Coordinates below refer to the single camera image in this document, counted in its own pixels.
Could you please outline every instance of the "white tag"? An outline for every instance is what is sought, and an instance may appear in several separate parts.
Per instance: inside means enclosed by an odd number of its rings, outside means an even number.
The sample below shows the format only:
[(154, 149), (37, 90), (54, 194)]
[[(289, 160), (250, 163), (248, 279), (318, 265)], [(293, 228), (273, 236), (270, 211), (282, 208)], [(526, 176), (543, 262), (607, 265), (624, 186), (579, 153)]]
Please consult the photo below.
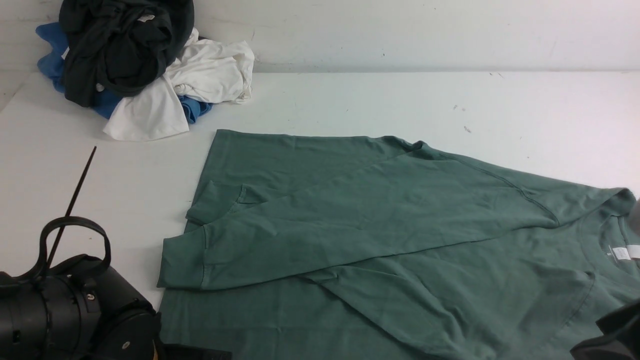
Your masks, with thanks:
[(640, 245), (627, 245), (627, 250), (632, 259), (640, 259)]
[(613, 248), (613, 253), (616, 255), (616, 259), (618, 260), (631, 260), (629, 251), (626, 247), (615, 247)]
[(149, 21), (149, 20), (153, 20), (153, 19), (155, 19), (155, 18), (156, 18), (156, 16), (155, 16), (155, 15), (144, 15), (144, 16), (141, 16), (141, 17), (138, 19), (138, 21), (147, 22), (147, 21)]

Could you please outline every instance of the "crumpled clothing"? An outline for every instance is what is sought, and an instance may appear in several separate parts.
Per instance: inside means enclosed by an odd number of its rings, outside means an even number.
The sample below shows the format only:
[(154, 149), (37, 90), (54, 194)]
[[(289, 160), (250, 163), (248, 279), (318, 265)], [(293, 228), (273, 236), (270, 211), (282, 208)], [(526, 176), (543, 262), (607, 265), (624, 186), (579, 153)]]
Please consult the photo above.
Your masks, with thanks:
[[(63, 59), (68, 49), (67, 36), (60, 28), (59, 22), (40, 25), (36, 28), (36, 34), (51, 44), (52, 50), (48, 55), (38, 60), (40, 72), (53, 82), (53, 87), (58, 92), (65, 92), (65, 87), (60, 83), (60, 78), (64, 71), (65, 61)], [(95, 92), (93, 95), (92, 109), (101, 117), (109, 119), (122, 96), (117, 96), (109, 89)], [(180, 96), (180, 103), (185, 116), (190, 124), (194, 124), (196, 119), (211, 110), (212, 104), (199, 102), (186, 96)]]
[(166, 75), (118, 103), (103, 131), (115, 140), (150, 141), (189, 131), (182, 105)]
[(177, 95), (217, 104), (251, 98), (255, 56), (245, 42), (223, 44), (191, 36), (177, 59), (166, 70)]
[[(38, 69), (44, 76), (51, 79), (53, 87), (58, 92), (63, 93), (65, 92), (65, 86), (60, 83), (60, 78), (62, 78), (62, 73), (65, 68), (63, 55), (68, 49), (67, 36), (60, 28), (59, 22), (38, 26), (36, 28), (36, 34), (38, 34), (42, 40), (50, 43), (52, 47), (51, 53), (38, 60)], [(92, 109), (101, 117), (108, 119), (111, 117), (113, 110), (121, 99), (122, 96), (117, 96), (109, 89), (94, 92)]]
[(90, 107), (97, 84), (138, 95), (173, 63), (193, 22), (193, 0), (64, 0), (65, 97)]
[(197, 39), (198, 30), (193, 29), (161, 79), (140, 95), (122, 99), (105, 133), (117, 140), (147, 141), (189, 131), (189, 114), (182, 112), (178, 95), (214, 104), (242, 103), (251, 97), (255, 56), (247, 43)]

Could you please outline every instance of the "white table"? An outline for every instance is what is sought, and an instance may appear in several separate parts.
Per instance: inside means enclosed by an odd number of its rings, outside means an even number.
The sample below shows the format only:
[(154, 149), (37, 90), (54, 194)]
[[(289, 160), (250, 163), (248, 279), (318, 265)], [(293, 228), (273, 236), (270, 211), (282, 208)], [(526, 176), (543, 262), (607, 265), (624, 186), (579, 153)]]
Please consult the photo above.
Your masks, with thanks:
[[(155, 305), (162, 239), (182, 232), (213, 131), (425, 140), (518, 170), (640, 193), (640, 72), (256, 74), (254, 98), (222, 104), (188, 134), (110, 140), (105, 120), (32, 74), (0, 113), (0, 270), (35, 262), (94, 145), (73, 215), (105, 228), (113, 262)], [(99, 235), (68, 228), (56, 259), (101, 256)]]

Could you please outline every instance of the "white wall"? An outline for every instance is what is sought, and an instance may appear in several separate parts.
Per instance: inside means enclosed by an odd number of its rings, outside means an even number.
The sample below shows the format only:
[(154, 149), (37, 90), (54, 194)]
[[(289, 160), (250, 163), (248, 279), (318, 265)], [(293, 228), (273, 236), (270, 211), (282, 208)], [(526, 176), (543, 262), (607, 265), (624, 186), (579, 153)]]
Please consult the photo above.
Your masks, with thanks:
[[(32, 69), (61, 0), (0, 0), (0, 69)], [(640, 69), (638, 0), (195, 0), (257, 71)]]

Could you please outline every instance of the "green sweatshirt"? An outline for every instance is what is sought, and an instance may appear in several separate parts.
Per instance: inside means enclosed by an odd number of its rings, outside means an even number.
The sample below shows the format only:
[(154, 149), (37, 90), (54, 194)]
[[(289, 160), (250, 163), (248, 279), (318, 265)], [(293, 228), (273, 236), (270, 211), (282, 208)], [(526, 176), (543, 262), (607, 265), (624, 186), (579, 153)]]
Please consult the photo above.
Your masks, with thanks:
[(571, 359), (640, 297), (626, 189), (398, 138), (218, 131), (162, 338), (234, 359)]

